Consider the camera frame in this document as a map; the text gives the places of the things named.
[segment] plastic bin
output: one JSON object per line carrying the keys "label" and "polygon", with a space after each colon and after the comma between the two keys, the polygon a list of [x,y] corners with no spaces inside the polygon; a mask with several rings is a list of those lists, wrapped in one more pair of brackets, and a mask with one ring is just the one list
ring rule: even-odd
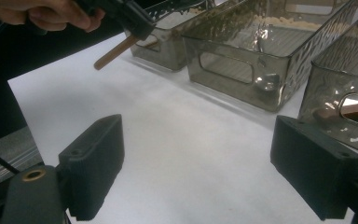
{"label": "plastic bin", "polygon": [[298,118],[358,149],[358,21],[312,62]]}
{"label": "plastic bin", "polygon": [[135,57],[178,71],[186,66],[182,32],[208,20],[225,8],[238,4],[239,1],[196,0],[193,1],[195,4],[176,8],[175,4],[181,1],[168,0],[147,8],[145,11],[156,21],[156,28],[145,41],[133,45],[131,53]]}
{"label": "plastic bin", "polygon": [[183,34],[190,80],[279,111],[307,80],[311,58],[348,29],[357,5],[243,1]]}

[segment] wooden stick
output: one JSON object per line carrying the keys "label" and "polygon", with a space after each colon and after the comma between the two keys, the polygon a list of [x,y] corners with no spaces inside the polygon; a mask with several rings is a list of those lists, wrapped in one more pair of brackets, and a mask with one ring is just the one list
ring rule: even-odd
{"label": "wooden stick", "polygon": [[138,38],[133,35],[129,35],[123,42],[119,43],[109,52],[107,52],[102,58],[100,58],[95,64],[94,68],[97,70],[101,70],[107,64],[112,62],[118,55],[124,52],[126,49],[130,48],[133,44],[138,42]]}

